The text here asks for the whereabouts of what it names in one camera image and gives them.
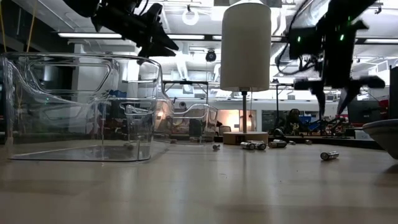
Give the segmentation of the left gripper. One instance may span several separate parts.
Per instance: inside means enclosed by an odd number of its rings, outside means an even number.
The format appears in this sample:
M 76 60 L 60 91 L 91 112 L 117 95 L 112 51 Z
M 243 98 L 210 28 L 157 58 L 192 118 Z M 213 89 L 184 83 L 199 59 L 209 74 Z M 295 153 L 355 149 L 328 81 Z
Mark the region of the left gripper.
M 178 45 L 165 33 L 160 15 L 163 5 L 154 3 L 143 14 L 134 14 L 135 0 L 109 0 L 100 4 L 91 21 L 100 31 L 105 27 L 123 39 L 133 41 L 138 47 L 142 47 L 139 57 L 174 57 Z

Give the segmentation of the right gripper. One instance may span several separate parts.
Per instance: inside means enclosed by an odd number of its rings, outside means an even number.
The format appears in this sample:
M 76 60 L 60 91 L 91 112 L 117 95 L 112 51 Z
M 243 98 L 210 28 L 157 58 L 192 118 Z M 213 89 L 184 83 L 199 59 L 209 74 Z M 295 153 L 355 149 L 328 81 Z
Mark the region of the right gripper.
M 312 89 L 312 94 L 318 101 L 319 119 L 325 114 L 324 86 L 343 88 L 336 112 L 338 115 L 360 94 L 360 86 L 385 87 L 385 81 L 379 77 L 351 78 L 356 32 L 367 28 L 363 21 L 356 21 L 338 25 L 318 24 L 313 27 L 293 28 L 289 31 L 290 59 L 309 55 L 308 64 L 301 66 L 300 70 L 313 68 L 319 73 L 318 80 L 303 78 L 294 81 L 296 90 Z

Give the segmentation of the ceiling light strip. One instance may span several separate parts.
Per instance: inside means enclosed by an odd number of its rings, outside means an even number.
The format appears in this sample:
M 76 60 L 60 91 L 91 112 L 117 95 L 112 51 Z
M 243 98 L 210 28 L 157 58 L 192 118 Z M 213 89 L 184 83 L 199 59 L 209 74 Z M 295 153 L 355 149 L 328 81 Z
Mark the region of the ceiling light strip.
M 58 33 L 58 36 L 68 39 L 121 39 L 122 38 L 120 34 L 112 34 L 112 33 L 60 32 Z
M 188 34 L 168 34 L 172 40 L 204 40 L 204 35 L 188 35 Z

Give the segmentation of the black metal stand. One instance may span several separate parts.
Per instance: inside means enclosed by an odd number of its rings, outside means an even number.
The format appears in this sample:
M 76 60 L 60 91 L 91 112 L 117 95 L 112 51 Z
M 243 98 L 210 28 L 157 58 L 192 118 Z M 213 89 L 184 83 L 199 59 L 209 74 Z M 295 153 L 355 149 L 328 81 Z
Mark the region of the black metal stand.
M 191 80 L 166 80 L 162 82 L 162 91 L 164 94 L 166 94 L 166 92 L 169 89 L 166 89 L 165 87 L 167 85 L 170 85 L 170 87 L 172 88 L 174 85 L 190 85 L 190 86 L 198 86 L 199 88 L 201 88 L 201 90 L 204 92 L 205 97 L 204 98 L 200 98 L 201 100 L 206 100 L 206 103 L 208 103 L 208 99 L 209 99 L 209 85 L 210 83 L 207 81 L 191 81 Z

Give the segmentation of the black desktop calculator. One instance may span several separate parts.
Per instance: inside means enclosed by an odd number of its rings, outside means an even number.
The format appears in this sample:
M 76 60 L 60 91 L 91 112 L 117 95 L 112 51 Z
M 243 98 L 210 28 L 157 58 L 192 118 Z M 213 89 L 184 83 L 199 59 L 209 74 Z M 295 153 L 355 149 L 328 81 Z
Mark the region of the black desktop calculator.
M 377 142 L 392 158 L 398 160 L 398 119 L 366 123 L 363 131 Z

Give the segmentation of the white shade wooden base lamp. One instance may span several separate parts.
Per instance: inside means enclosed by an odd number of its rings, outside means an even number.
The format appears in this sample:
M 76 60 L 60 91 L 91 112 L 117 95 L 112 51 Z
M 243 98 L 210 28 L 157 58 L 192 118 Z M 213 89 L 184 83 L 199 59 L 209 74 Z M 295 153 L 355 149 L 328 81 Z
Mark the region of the white shade wooden base lamp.
M 270 85 L 271 9 L 260 0 L 239 0 L 225 10 L 221 33 L 220 88 L 240 92 L 243 130 L 225 132 L 223 143 L 268 140 L 267 132 L 248 131 L 247 95 Z

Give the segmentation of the clear plastic bin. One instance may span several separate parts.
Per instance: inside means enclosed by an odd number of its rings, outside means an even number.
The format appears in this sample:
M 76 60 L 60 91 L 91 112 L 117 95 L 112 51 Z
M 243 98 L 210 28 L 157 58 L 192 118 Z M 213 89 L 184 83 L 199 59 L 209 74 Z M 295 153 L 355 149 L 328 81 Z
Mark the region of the clear plastic bin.
M 171 144 L 207 144 L 214 141 L 218 109 L 206 103 L 191 105 L 180 101 L 158 100 L 155 111 L 154 139 Z
M 1 57 L 13 160 L 138 162 L 152 156 L 162 68 L 112 54 Z

